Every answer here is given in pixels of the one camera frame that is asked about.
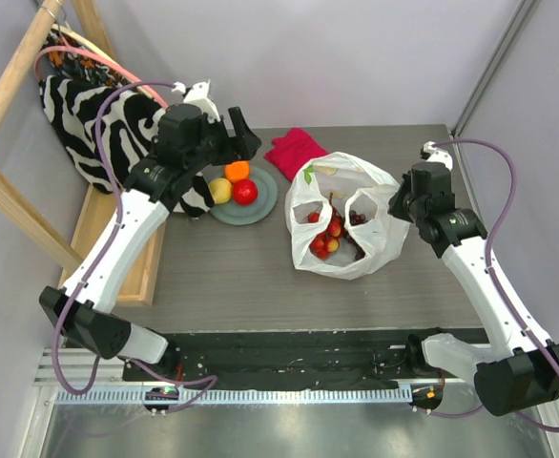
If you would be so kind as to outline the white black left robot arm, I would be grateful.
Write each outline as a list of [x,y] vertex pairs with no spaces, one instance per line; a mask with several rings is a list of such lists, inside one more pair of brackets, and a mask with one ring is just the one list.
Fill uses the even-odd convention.
[[173,105],[160,118],[149,154],[130,172],[116,211],[88,256],[60,288],[46,287],[39,301],[60,336],[102,359],[144,362],[156,380],[170,379],[177,357],[161,334],[114,315],[119,289],[151,235],[192,187],[197,173],[253,158],[260,139],[238,107],[233,128],[194,104]]

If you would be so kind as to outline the red yellow strawberry bunch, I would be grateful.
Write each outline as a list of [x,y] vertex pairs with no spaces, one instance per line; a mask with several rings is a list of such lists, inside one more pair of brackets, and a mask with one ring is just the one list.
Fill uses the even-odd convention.
[[330,193],[328,202],[331,206],[331,219],[326,228],[318,233],[309,243],[310,252],[319,260],[326,261],[341,247],[344,235],[344,216],[335,205],[335,194]]

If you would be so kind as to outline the dark purple grape bunch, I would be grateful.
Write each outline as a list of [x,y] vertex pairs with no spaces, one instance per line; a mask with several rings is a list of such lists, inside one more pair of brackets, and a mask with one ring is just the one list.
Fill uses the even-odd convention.
[[[348,212],[348,220],[351,228],[363,225],[366,223],[366,216],[364,214],[357,213],[354,210]],[[354,261],[361,260],[364,256],[364,250],[361,246],[354,240],[351,233],[345,229],[343,231],[343,238],[355,249]]]

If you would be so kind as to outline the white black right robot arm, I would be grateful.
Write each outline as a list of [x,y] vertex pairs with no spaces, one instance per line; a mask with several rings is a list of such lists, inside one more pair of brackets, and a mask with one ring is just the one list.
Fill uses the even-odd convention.
[[485,226],[455,205],[451,171],[422,161],[403,176],[389,214],[413,223],[420,238],[466,292],[487,334],[489,348],[438,331],[411,337],[404,362],[418,377],[441,369],[473,386],[495,416],[559,399],[559,343],[531,316],[493,253]]

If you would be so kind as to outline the white lemon print plastic bag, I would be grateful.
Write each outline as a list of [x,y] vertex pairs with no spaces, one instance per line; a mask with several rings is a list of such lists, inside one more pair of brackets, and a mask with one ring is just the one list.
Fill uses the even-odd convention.
[[[291,237],[294,267],[325,277],[355,280],[378,271],[397,259],[408,233],[406,222],[388,214],[390,199],[399,183],[388,172],[346,153],[332,153],[308,161],[297,173],[287,192],[285,221]],[[344,216],[344,230],[364,250],[354,261],[355,249],[342,237],[341,247],[326,261],[309,250],[309,243],[331,219],[330,193]],[[366,216],[366,223],[350,227],[348,212]]]

